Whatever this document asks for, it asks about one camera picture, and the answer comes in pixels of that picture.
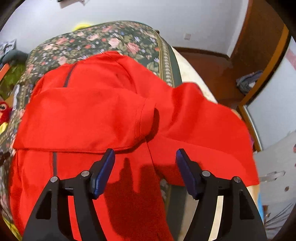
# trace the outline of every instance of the screw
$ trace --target screw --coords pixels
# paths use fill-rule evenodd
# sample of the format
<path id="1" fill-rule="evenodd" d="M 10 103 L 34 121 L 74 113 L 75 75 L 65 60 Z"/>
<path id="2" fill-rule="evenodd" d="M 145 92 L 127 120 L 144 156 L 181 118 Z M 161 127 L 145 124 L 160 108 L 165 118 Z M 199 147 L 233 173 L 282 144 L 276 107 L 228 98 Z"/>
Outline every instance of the screw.
<path id="1" fill-rule="evenodd" d="M 88 175 L 89 175 L 89 171 L 83 171 L 81 173 L 81 176 L 83 176 L 83 177 L 87 177 Z"/>
<path id="2" fill-rule="evenodd" d="M 234 177 L 233 180 L 237 183 L 240 183 L 241 179 L 239 177 Z"/>
<path id="3" fill-rule="evenodd" d="M 57 181 L 57 177 L 56 177 L 56 176 L 52 177 L 52 178 L 50 179 L 50 181 L 51 181 L 52 183 L 55 183 L 55 182 Z"/>
<path id="4" fill-rule="evenodd" d="M 203 175 L 204 177 L 209 177 L 209 176 L 211 175 L 211 173 L 210 173 L 209 171 L 203 171 L 203 172 L 202 172 L 202 175 Z"/>

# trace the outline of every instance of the wooden furniture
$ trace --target wooden furniture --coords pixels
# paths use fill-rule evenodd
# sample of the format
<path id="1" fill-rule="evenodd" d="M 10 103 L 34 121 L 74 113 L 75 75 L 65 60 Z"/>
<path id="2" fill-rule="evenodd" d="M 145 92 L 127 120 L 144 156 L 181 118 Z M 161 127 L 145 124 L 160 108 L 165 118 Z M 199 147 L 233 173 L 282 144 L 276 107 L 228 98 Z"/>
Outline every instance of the wooden furniture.
<path id="1" fill-rule="evenodd" d="M 4 77 L 4 75 L 7 73 L 7 71 L 9 70 L 10 66 L 9 64 L 5 64 L 2 69 L 0 69 L 0 82 L 2 80 L 2 78 Z"/>
<path id="2" fill-rule="evenodd" d="M 245 120 L 247 127 L 255 141 L 254 146 L 257 151 L 262 150 L 262 146 L 259 141 L 259 137 L 256 133 L 256 129 L 254 128 L 254 125 L 252 123 L 252 119 L 248 114 L 246 106 L 259 94 L 259 92 L 263 89 L 263 87 L 267 84 L 269 79 L 271 78 L 274 71 L 277 69 L 278 65 L 280 64 L 287 46 L 288 46 L 288 40 L 289 40 L 289 30 L 284 25 L 284 28 L 282 30 L 281 38 L 278 42 L 278 45 L 276 47 L 276 50 L 269 61 L 267 67 L 264 69 L 262 75 L 256 82 L 255 86 L 250 90 L 250 92 L 243 98 L 243 100 L 239 103 L 238 109 Z"/>

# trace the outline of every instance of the red stuffed toy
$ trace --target red stuffed toy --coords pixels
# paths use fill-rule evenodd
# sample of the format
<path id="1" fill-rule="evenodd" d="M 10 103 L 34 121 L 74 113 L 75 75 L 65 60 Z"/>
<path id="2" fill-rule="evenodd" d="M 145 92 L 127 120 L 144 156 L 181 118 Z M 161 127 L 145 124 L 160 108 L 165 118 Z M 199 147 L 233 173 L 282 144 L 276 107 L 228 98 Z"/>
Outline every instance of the red stuffed toy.
<path id="1" fill-rule="evenodd" d="M 6 102 L 0 102 L 0 125 L 4 122 L 9 122 L 11 110 L 12 108 L 10 108 Z"/>

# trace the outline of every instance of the wooden door frame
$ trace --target wooden door frame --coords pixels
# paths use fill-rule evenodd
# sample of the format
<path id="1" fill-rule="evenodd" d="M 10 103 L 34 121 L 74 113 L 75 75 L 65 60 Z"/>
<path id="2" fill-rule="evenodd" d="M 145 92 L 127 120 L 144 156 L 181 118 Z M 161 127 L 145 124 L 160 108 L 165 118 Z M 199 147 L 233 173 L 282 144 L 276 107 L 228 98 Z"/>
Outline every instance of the wooden door frame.
<path id="1" fill-rule="evenodd" d="M 248 23 L 249 23 L 249 18 L 250 18 L 250 15 L 251 15 L 251 10 L 252 10 L 252 5 L 253 5 L 253 0 L 249 0 L 248 2 L 248 7 L 247 7 L 247 11 L 246 11 L 246 16 L 244 18 L 244 23 L 242 25 L 242 30 L 239 34 L 239 37 L 237 39 L 237 43 L 235 44 L 235 47 L 231 53 L 231 56 L 230 56 L 230 59 L 237 53 L 238 51 L 238 48 L 244 38 L 244 35 L 246 33 L 246 29 L 247 29 L 247 26 L 248 26 Z"/>
<path id="2" fill-rule="evenodd" d="M 257 80 L 254 87 L 249 91 L 249 93 L 243 98 L 243 100 L 238 105 L 238 109 L 244 121 L 246 122 L 246 125 L 254 139 L 254 146 L 256 151 L 262 151 L 262 146 L 259 140 L 259 136 L 254 127 L 254 124 L 252 122 L 252 118 L 250 117 L 247 111 L 247 105 L 260 93 L 260 91 L 264 88 L 264 86 L 268 83 L 268 81 L 272 77 L 273 73 L 276 71 L 277 67 L 281 63 L 286 53 L 286 50 L 289 45 L 289 41 L 290 41 L 289 30 L 286 27 L 286 25 L 284 25 L 281 38 L 278 42 L 278 45 L 267 67 L 264 69 L 262 75 Z"/>

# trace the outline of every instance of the floral bedspread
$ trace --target floral bedspread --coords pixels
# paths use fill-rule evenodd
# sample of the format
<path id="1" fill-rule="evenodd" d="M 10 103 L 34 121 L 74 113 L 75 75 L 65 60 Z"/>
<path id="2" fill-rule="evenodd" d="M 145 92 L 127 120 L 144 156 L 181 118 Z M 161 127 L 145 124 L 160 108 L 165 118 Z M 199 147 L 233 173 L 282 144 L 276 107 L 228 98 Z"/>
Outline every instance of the floral bedspread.
<path id="1" fill-rule="evenodd" d="M 181 84 L 178 64 L 171 47 L 145 24 L 130 21 L 103 23 L 56 36 L 36 47 L 28 58 L 26 72 L 15 86 L 9 126 L 0 136 L 0 151 L 9 151 L 11 154 L 0 167 L 0 203 L 2 214 L 10 223 L 13 220 L 9 208 L 8 176 L 15 152 L 12 146 L 36 82 L 48 71 L 65 63 L 72 64 L 108 50 L 132 57 L 169 86 Z M 167 184 L 163 184 L 163 188 L 167 189 Z"/>

